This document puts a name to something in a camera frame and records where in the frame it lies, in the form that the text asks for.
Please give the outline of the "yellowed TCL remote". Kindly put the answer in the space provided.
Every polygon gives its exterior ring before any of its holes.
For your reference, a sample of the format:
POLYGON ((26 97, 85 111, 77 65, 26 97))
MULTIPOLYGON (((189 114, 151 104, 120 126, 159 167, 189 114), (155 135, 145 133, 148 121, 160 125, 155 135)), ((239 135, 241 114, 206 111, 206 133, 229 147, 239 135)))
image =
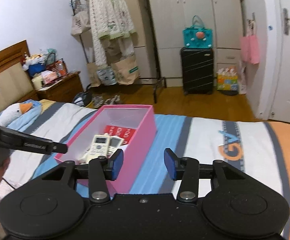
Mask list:
POLYGON ((92 159, 98 157, 106 157, 109 147, 110 136, 105 133, 103 135, 95 135, 92 143, 86 153, 85 162, 88 163, 92 159))

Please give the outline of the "cream Qunda remote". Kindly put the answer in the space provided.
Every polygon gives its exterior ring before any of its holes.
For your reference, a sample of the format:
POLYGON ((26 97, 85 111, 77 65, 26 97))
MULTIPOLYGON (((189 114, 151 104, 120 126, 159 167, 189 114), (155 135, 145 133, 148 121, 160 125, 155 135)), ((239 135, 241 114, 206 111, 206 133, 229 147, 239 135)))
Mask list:
POLYGON ((123 143, 124 143, 123 138, 120 138, 116 135, 111 136, 106 157, 110 158, 116 152, 116 150, 123 145, 123 143))

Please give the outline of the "pink storage box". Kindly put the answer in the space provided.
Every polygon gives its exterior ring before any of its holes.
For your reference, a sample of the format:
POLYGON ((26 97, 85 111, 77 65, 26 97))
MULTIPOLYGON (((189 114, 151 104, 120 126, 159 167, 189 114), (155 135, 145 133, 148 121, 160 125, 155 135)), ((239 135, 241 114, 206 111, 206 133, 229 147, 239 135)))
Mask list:
POLYGON ((101 107, 70 137, 67 142, 68 152, 56 154, 55 160, 58 163, 67 160, 77 163, 91 144, 94 135, 103 134, 106 125, 137 130, 129 144, 123 147, 124 161, 118 178, 106 182, 111 196, 115 193, 129 193, 156 135, 154 110, 151 105, 101 107))

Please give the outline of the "striped bed duvet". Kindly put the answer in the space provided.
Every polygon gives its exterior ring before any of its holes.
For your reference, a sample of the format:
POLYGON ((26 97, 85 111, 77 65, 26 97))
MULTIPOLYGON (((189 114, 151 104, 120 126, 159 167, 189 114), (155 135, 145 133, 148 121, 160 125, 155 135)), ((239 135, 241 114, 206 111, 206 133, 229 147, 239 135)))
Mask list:
MULTIPOLYGON (((72 103, 36 101, 9 128, 67 143, 96 111, 72 103)), ((129 193, 177 192, 180 183, 169 178, 163 163, 163 152, 170 148, 179 157, 192 157, 203 164, 223 160, 283 195, 290 206, 290 124, 155 113, 154 118, 156 135, 129 193)), ((55 156, 12 152, 0 199, 56 166, 55 156)), ((283 235, 290 239, 290 219, 283 235)))

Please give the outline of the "wooden padded headboard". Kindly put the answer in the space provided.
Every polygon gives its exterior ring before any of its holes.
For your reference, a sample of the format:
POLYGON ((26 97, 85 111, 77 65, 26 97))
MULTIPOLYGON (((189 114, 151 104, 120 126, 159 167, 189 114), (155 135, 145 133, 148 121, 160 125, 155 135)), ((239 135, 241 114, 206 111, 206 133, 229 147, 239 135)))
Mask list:
POLYGON ((38 100, 29 75, 22 69, 28 54, 25 40, 0 51, 0 112, 13 103, 38 100))

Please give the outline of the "tissue box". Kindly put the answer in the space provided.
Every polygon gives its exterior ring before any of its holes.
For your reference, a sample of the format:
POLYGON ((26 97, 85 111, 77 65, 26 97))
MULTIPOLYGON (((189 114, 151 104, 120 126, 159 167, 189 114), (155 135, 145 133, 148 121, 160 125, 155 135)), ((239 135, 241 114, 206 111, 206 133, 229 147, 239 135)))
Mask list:
POLYGON ((50 71, 50 70, 45 70, 45 71, 41 72, 41 77, 42 77, 42 81, 45 85, 58 79, 57 73, 50 71))

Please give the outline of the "wooden nightstand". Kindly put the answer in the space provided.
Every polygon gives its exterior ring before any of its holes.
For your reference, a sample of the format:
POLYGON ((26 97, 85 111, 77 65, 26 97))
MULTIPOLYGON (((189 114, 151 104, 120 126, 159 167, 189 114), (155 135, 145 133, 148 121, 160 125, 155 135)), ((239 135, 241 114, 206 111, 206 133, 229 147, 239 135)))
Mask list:
POLYGON ((71 103, 78 93, 84 91, 79 74, 80 72, 71 72, 53 85, 37 90, 38 98, 71 103))

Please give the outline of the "red patterned glasses cloth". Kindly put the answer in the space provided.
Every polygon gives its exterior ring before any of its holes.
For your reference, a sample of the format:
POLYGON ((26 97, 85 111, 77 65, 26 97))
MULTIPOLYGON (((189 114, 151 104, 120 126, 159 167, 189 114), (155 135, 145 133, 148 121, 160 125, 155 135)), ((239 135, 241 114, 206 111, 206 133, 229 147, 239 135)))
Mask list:
POLYGON ((124 139, 123 144, 129 144, 129 141, 133 137, 136 129, 121 127, 121 126, 113 126, 113 125, 106 125, 104 128, 104 133, 108 133, 110 136, 117 136, 124 139))

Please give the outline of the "pair of shoes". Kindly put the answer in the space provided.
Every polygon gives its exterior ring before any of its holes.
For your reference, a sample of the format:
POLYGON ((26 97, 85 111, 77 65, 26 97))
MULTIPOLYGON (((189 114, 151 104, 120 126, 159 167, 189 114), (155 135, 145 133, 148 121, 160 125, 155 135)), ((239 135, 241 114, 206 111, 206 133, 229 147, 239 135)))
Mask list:
POLYGON ((121 99, 119 95, 115 95, 113 98, 103 99, 102 96, 94 96, 92 98, 93 108, 99 108, 103 105, 120 105, 121 99))

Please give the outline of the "printed plastic bag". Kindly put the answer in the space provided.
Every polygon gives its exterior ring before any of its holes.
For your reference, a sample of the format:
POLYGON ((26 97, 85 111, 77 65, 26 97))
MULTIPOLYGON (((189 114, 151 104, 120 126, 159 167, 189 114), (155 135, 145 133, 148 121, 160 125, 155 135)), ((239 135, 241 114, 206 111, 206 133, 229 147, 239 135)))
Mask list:
POLYGON ((99 80, 105 86, 116 85, 117 81, 115 78, 115 73, 110 66, 100 68, 96 71, 99 80))

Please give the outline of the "black clothes rack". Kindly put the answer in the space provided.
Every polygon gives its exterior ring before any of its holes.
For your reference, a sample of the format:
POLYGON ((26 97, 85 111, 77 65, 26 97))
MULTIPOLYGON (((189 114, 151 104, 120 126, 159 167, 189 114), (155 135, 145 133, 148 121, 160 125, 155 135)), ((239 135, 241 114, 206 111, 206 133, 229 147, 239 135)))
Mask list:
POLYGON ((140 78, 136 83, 151 85, 154 103, 157 103, 161 90, 167 85, 166 78, 161 74, 149 0, 125 1, 136 28, 136 33, 132 35, 135 56, 140 69, 140 78))

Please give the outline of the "brown paper bag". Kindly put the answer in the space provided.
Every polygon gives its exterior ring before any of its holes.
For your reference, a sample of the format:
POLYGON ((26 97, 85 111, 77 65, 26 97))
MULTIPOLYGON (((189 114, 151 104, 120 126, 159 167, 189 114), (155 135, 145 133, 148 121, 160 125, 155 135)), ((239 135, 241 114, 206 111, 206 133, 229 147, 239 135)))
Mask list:
POLYGON ((112 63, 111 67, 115 73, 115 79, 120 85, 132 85, 140 77, 135 55, 112 63))

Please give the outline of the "black suitcase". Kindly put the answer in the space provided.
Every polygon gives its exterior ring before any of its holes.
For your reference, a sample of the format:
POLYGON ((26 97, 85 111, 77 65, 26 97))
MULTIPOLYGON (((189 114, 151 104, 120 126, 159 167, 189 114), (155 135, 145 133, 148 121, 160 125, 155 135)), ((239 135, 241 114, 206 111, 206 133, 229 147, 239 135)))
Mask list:
POLYGON ((182 83, 185 94, 212 94, 214 87, 213 49, 182 48, 182 83))

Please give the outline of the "white knitted cardigan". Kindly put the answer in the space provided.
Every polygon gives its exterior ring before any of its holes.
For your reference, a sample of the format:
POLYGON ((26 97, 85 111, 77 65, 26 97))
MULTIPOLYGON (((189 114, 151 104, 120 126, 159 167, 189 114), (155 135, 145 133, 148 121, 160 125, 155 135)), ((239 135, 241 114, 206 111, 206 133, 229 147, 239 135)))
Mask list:
POLYGON ((123 57, 134 55, 131 36, 136 33, 125 0, 89 0, 90 26, 95 63, 107 67, 102 41, 118 40, 123 57))

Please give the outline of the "teal felt bag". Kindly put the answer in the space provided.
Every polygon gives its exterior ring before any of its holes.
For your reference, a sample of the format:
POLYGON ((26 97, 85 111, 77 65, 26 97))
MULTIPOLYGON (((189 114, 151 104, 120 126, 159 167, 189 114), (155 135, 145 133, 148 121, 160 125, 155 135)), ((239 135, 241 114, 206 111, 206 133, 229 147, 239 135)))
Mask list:
POLYGON ((195 15, 192 25, 182 31, 185 48, 211 49, 213 48, 213 31, 205 27, 202 19, 195 15))

